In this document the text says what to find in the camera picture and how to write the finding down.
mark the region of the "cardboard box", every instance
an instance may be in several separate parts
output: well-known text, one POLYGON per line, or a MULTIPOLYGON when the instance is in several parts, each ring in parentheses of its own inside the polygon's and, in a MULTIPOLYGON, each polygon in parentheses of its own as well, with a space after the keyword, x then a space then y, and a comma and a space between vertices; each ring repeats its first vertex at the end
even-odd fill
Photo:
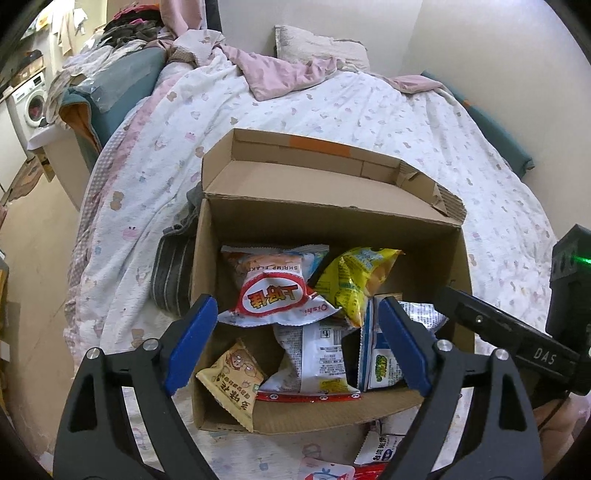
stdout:
MULTIPOLYGON (((219 254, 222 245, 328 244, 328 260, 351 247, 401 248, 382 291, 405 301, 430 302, 438 287, 470 292, 461 201, 400 159, 294 135, 235 129, 203 158, 202 204, 193 266, 193 300, 216 297, 220 312, 235 306, 238 290, 219 254)), ((446 338, 473 351, 474 337, 453 325, 446 338)), ((218 324, 196 371, 214 363, 237 337, 267 375, 283 349, 272 327, 218 324)), ((363 423, 421 401, 404 387, 364 393, 355 401, 257 401, 254 429, 297 433, 363 423)), ((194 421, 206 430, 243 430, 194 379, 194 421)))

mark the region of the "metal screw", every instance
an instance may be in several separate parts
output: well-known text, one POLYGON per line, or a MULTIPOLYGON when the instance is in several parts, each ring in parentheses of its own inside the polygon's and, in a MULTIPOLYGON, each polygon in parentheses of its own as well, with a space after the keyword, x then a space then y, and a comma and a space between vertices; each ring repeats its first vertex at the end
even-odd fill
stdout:
POLYGON ((91 348, 86 352, 86 358, 89 360, 94 360, 96 357, 100 355, 100 348, 94 347, 91 348))
POLYGON ((151 351, 158 348, 158 340, 156 338, 148 338, 143 344, 144 350, 151 351))
POLYGON ((453 343, 451 343, 449 340, 438 340, 437 348, 439 348, 442 352, 448 352, 453 348, 453 343))
POLYGON ((495 350, 495 357, 497 357, 499 360, 509 360, 509 352, 499 348, 498 350, 495 350))

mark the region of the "barcode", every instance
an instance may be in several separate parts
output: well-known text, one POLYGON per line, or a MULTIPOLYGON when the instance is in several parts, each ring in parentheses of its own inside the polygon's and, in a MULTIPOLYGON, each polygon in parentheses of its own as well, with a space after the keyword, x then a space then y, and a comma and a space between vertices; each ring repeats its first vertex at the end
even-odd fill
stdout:
POLYGON ((343 330, 335 328, 333 329, 333 345, 340 345, 343 340, 343 330))

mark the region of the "beige snack package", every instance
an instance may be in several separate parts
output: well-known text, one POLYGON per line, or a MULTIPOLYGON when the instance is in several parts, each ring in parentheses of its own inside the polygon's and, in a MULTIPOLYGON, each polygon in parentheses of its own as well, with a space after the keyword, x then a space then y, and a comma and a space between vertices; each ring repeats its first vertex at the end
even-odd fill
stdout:
POLYGON ((216 401, 249 432, 254 431, 252 410, 265 377, 240 339, 211 367, 197 373, 216 401))

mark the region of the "bedsheet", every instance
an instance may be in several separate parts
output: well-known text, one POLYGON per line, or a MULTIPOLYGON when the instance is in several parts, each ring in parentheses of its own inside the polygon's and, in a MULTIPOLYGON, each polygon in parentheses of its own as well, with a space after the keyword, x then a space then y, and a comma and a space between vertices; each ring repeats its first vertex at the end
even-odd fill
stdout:
MULTIPOLYGON (((218 52, 162 97, 103 192, 66 329, 75 338, 76 363, 92 346, 107 353, 135 348, 173 320, 148 298, 158 240, 183 214, 203 154, 233 127, 342 142, 403 158, 425 172, 466 206, 474 295, 543 328, 556 239, 537 199, 451 95, 438 89, 408 96, 368 74, 337 72, 302 92, 257 102, 239 69, 218 52)), ((476 347, 491 348, 481 341, 476 347)), ((124 396, 142 457, 157 465, 133 391, 124 396)), ((436 466, 453 459, 469 397, 460 399, 436 466)), ((174 400, 221 479, 295 478, 303 456, 351 463, 361 446, 362 426, 290 436, 198 432, 189 387, 174 400)))

